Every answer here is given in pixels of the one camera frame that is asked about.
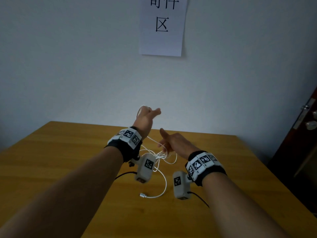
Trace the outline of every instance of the white wall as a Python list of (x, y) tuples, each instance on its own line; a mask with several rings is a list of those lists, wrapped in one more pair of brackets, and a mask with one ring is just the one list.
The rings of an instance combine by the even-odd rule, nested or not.
[(189, 0), (183, 55), (141, 56), (139, 0), (0, 0), (0, 144), (50, 120), (237, 135), (271, 157), (317, 85), (317, 0)]

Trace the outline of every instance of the wristband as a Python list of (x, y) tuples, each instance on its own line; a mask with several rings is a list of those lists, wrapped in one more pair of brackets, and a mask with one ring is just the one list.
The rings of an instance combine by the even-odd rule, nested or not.
[(221, 172), (227, 175), (216, 157), (212, 153), (207, 153), (203, 150), (193, 152), (189, 156), (185, 168), (189, 174), (189, 178), (198, 186), (203, 186), (203, 179), (212, 172)]
[(142, 137), (138, 133), (137, 128), (132, 126), (120, 130), (107, 143), (106, 147), (113, 146), (120, 150), (123, 161), (128, 162), (131, 159), (138, 159)]

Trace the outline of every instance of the forearm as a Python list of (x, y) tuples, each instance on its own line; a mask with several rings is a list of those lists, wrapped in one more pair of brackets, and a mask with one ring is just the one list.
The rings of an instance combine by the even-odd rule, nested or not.
[(203, 179), (203, 188), (223, 237), (289, 237), (226, 175), (209, 174)]
[(18, 212), (0, 237), (81, 237), (122, 163), (117, 148), (105, 148)]

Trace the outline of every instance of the person's left hand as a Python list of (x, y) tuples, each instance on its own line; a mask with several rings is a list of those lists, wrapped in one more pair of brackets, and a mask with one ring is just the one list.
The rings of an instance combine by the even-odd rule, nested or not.
[(160, 114), (160, 108), (157, 108), (156, 110), (152, 110), (147, 106), (142, 106), (140, 108), (133, 126), (138, 129), (139, 134), (142, 136), (142, 140), (144, 140), (150, 133), (153, 125), (153, 119)]

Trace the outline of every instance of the white paper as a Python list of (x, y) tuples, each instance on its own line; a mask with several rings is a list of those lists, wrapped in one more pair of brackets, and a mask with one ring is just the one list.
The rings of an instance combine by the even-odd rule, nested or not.
[(140, 54), (182, 55), (187, 0), (141, 0)]

